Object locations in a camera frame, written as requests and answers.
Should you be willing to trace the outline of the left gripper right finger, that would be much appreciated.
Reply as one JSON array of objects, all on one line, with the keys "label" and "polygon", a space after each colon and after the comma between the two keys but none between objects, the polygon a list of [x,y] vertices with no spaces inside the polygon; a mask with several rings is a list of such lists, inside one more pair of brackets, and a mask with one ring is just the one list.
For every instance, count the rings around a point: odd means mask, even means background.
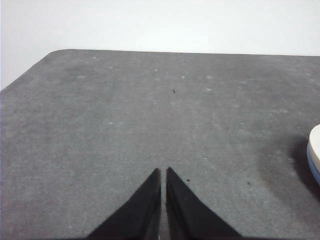
[{"label": "left gripper right finger", "polygon": [[186,240],[231,240],[242,235],[220,218],[192,192],[178,174],[166,170],[167,206]]}]

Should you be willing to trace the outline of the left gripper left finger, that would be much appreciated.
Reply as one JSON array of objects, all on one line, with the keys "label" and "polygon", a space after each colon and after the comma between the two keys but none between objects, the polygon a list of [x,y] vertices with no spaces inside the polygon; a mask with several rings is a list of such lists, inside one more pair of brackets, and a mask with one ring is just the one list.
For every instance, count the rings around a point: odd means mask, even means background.
[{"label": "left gripper left finger", "polygon": [[156,168],[129,200],[88,240],[157,240],[161,215],[161,171]]}]

